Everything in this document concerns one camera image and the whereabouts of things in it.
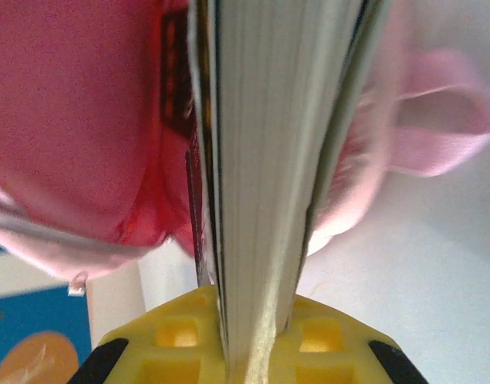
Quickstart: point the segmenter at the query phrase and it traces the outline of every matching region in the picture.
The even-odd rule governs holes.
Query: orange circle
[[[32,334],[0,364],[0,384],[65,384],[79,367],[78,354],[63,334]]]

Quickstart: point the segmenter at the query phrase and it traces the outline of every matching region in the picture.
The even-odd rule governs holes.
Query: zipper
[[[90,248],[91,250],[111,251],[115,254],[132,255],[136,254],[137,251],[148,252],[155,248],[155,246],[126,246],[70,234],[56,226],[25,218],[11,210],[4,210],[2,208],[0,208],[0,229],[17,234],[24,234],[32,238],[38,238],[44,242],[59,242],[69,246]],[[88,273],[81,270],[69,282],[68,295],[84,296],[86,293],[86,282],[88,277]]]

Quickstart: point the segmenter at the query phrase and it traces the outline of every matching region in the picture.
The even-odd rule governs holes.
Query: black rubber edge
[[[67,384],[104,384],[129,341],[116,338],[92,351]]]
[[[377,340],[371,341],[369,347],[392,380],[392,384],[428,384],[402,350]]]

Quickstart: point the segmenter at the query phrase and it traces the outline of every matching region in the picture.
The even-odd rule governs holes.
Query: pink backpack
[[[168,237],[193,253],[187,3],[0,2],[0,245],[73,293]],[[490,141],[470,63],[410,34],[396,0],[310,253],[360,220],[387,170],[440,174]],[[463,125],[393,128],[408,100],[446,92],[470,101]]]

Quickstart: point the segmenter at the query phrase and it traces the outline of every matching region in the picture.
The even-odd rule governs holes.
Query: white wall
[[[87,295],[93,346],[109,331],[145,313],[136,262],[90,282]]]
[[[65,284],[8,254],[0,256],[0,297]]]
[[[197,288],[195,262],[176,242],[150,252],[138,265],[147,310]]]

